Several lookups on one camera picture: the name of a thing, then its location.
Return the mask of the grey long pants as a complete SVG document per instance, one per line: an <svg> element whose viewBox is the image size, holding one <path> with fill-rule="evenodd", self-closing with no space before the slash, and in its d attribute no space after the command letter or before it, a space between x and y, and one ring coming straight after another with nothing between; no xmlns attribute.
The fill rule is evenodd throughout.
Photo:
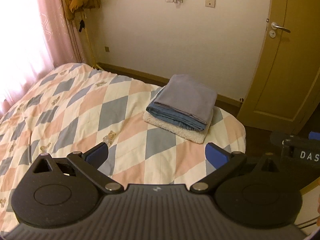
<svg viewBox="0 0 320 240"><path fill-rule="evenodd" d="M186 74L173 75L155 98L155 104L202 124L210 122L217 92Z"/></svg>

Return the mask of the folded white fleece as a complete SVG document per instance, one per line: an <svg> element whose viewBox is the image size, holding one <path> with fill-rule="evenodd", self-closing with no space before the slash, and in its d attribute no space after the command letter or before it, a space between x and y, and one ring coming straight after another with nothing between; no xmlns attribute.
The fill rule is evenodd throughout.
<svg viewBox="0 0 320 240"><path fill-rule="evenodd" d="M212 110L209 124L207 124L205 129L200 132L184 129L180 126L175 126L173 124L170 124L168 122L165 122L163 120L160 120L160 119L154 117L153 115L151 115L147 111L145 111L143 114L143 120L145 122L147 122L148 124L151 124L153 126L156 126L156 127L162 128L166 131L169 131L171 133L174 133L175 135L178 135L179 137L190 140L190 141L195 142L197 144L202 144L208 134L209 128L210 128L212 120L213 120L213 115L214 115L214 110Z"/></svg>

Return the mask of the checkered pastel quilt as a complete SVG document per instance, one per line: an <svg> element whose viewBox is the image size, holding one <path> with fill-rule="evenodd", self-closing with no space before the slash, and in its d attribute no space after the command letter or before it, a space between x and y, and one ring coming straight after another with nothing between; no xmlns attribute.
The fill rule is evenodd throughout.
<svg viewBox="0 0 320 240"><path fill-rule="evenodd" d="M213 172L205 144L144 121L159 87L68 63L36 83L1 118L1 235L17 225L11 196L43 152L63 158L106 142L99 170L122 185L185 184Z"/></svg>

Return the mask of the yellow wooden door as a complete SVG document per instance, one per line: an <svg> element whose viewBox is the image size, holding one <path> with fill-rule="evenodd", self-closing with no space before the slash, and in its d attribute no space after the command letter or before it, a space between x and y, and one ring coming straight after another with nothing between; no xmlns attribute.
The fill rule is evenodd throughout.
<svg viewBox="0 0 320 240"><path fill-rule="evenodd" d="M271 23L291 31L276 30ZM271 0L257 70L237 119L298 134L319 104L319 0Z"/></svg>

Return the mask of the folded blue jeans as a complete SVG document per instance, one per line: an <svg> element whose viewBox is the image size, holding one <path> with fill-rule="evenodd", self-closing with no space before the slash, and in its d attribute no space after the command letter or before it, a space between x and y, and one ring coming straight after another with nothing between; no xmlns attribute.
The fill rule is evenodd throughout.
<svg viewBox="0 0 320 240"><path fill-rule="evenodd" d="M191 116L177 112L168 107L163 107L155 104L155 99L153 99L149 103L146 111L159 120L183 129L200 132L204 131L204 129L207 127L207 124L204 124Z"/></svg>

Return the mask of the pink curtain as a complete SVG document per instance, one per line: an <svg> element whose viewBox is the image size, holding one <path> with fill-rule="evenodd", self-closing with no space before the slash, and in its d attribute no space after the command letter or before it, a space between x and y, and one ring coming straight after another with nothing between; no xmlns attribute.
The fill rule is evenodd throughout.
<svg viewBox="0 0 320 240"><path fill-rule="evenodd" d="M86 61L64 2L1 0L1 115L54 68Z"/></svg>

